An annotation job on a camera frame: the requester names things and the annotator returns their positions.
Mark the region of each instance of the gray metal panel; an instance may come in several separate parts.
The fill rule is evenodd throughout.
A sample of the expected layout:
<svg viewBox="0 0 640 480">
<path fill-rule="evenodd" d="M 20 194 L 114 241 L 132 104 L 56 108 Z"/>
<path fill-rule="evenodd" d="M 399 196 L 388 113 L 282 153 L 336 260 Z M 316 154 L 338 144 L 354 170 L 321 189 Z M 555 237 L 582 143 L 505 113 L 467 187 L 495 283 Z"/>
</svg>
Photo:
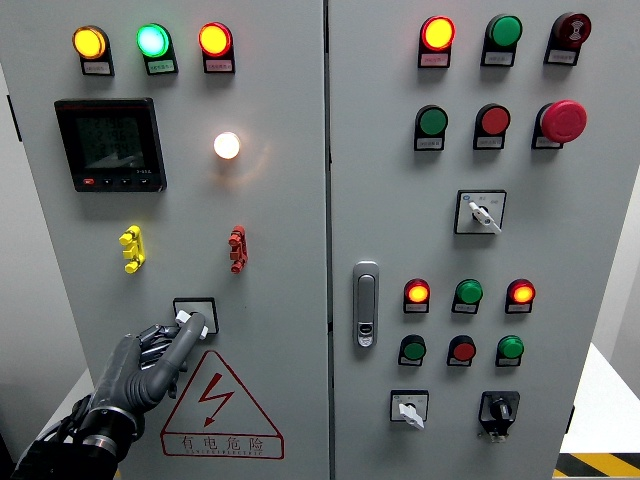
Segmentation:
<svg viewBox="0 0 640 480">
<path fill-rule="evenodd" d="M 584 11 L 591 38 L 577 67 L 543 66 L 554 20 Z M 455 1 L 330 3 L 336 478 L 549 478 L 598 315 L 638 167 L 640 74 L 635 2 Z M 484 30 L 499 13 L 524 25 L 515 66 L 480 68 Z M 448 15 L 457 27 L 451 68 L 417 71 L 422 23 Z M 586 131 L 557 152 L 530 149 L 546 103 L 572 98 Z M 472 150 L 478 110 L 511 112 L 506 148 Z M 441 153 L 414 153 L 413 122 L 428 104 L 449 116 Z M 459 189 L 505 189 L 503 234 L 454 236 Z M 378 343 L 352 341 L 353 265 L 380 266 Z M 430 313 L 403 315 L 402 289 L 432 288 Z M 504 314 L 505 291 L 533 281 L 533 313 Z M 465 278 L 484 286 L 476 316 L 452 315 Z M 402 338 L 424 336 L 421 368 L 400 367 Z M 467 334 L 471 368 L 446 366 L 449 341 Z M 496 369 L 498 340 L 517 334 L 522 366 Z M 389 422 L 392 389 L 428 389 L 426 428 Z M 478 438 L 485 390 L 517 390 L 505 444 Z"/>
<path fill-rule="evenodd" d="M 172 321 L 174 297 L 214 296 L 220 334 L 190 371 L 217 350 L 285 439 L 283 461 L 164 457 L 159 432 L 175 405 L 166 400 L 147 415 L 124 477 L 326 478 L 322 2 L 11 1 L 0 17 L 0 58 L 94 378 L 123 334 Z M 235 75 L 202 72 L 197 35 L 211 21 L 233 33 Z M 145 74 L 135 34 L 148 22 L 171 33 L 178 75 Z M 71 35 L 86 24 L 109 35 L 115 78 L 81 75 Z M 155 101 L 167 191 L 76 193 L 53 102 L 142 96 Z M 218 162 L 213 139 L 228 130 L 242 149 Z M 132 223 L 148 259 L 129 276 L 118 237 Z M 249 250 L 238 276 L 227 244 L 236 224 Z M 241 420 L 233 401 L 224 408 Z"/>
</svg>

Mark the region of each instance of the lightning bolt symbol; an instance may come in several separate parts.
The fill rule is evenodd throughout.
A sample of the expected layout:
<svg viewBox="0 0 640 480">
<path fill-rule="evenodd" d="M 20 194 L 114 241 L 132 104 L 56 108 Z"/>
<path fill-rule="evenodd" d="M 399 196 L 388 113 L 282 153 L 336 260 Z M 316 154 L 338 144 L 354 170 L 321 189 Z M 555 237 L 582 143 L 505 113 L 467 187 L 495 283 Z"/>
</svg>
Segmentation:
<svg viewBox="0 0 640 480">
<path fill-rule="evenodd" d="M 215 388 L 215 386 L 218 384 L 218 382 L 222 379 L 222 375 L 220 375 L 219 373 L 216 373 L 213 378 L 211 379 L 211 381 L 209 382 L 209 385 L 207 386 L 207 388 L 205 389 L 204 393 L 202 394 L 202 396 L 200 397 L 200 400 L 198 400 L 198 403 L 203 403 L 203 402 L 208 402 L 210 400 L 215 400 L 217 398 L 224 398 L 224 400 L 222 401 L 222 403 L 218 406 L 218 408 L 216 409 L 215 412 L 213 412 L 213 415 L 211 415 L 210 417 L 207 417 L 204 421 L 204 428 L 208 427 L 209 425 L 211 425 L 213 422 L 215 422 L 214 417 L 218 414 L 218 412 L 222 409 L 222 407 L 224 407 L 224 405 L 229 401 L 229 399 L 233 396 L 233 394 L 235 392 L 227 392 L 227 393 L 221 393 L 220 395 L 213 395 L 213 396 L 209 396 L 211 394 L 211 391 Z"/>
</svg>

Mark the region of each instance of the green push button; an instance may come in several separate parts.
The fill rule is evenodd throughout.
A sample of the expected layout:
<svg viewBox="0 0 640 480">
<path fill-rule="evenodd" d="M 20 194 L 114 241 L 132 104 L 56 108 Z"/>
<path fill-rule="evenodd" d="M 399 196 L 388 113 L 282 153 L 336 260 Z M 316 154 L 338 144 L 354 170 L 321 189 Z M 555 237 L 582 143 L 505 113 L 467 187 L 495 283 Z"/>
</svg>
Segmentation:
<svg viewBox="0 0 640 480">
<path fill-rule="evenodd" d="M 420 117 L 420 128 L 427 135 L 438 135 L 447 128 L 447 114 L 439 107 L 433 107 L 422 114 Z"/>
<path fill-rule="evenodd" d="M 482 286 L 477 280 L 463 280 L 456 288 L 456 296 L 467 305 L 473 305 L 482 298 Z"/>
<path fill-rule="evenodd" d="M 491 21 L 489 38 L 501 47 L 510 47 L 522 36 L 522 23 L 518 17 L 500 15 Z"/>
<path fill-rule="evenodd" d="M 509 335 L 500 340 L 498 351 L 506 358 L 518 358 L 524 353 L 524 343 L 522 343 L 520 337 Z"/>
<path fill-rule="evenodd" d="M 420 360 L 427 353 L 427 349 L 420 343 L 409 343 L 404 347 L 404 356 L 409 360 Z"/>
</svg>

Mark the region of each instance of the yellow black striped floor marking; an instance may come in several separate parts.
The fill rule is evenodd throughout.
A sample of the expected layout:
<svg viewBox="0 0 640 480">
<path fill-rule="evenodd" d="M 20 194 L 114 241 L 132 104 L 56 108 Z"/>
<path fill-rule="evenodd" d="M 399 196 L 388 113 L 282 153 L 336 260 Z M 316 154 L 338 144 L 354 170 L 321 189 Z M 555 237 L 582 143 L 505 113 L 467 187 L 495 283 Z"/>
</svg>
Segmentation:
<svg viewBox="0 0 640 480">
<path fill-rule="evenodd" d="M 553 478 L 640 478 L 640 453 L 561 453 Z"/>
</svg>

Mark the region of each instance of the red terminal connector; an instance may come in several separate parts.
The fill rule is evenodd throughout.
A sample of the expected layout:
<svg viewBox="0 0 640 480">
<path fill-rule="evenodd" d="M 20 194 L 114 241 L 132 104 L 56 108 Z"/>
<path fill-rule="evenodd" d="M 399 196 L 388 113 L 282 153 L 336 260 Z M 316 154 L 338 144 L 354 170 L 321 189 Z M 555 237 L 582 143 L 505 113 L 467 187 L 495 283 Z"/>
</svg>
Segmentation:
<svg viewBox="0 0 640 480">
<path fill-rule="evenodd" d="M 229 236 L 229 245 L 231 246 L 229 258 L 233 260 L 231 273 L 238 274 L 247 264 L 247 260 L 249 260 L 249 254 L 247 252 L 247 237 L 242 225 L 236 225 L 233 227 L 233 231 Z"/>
</svg>

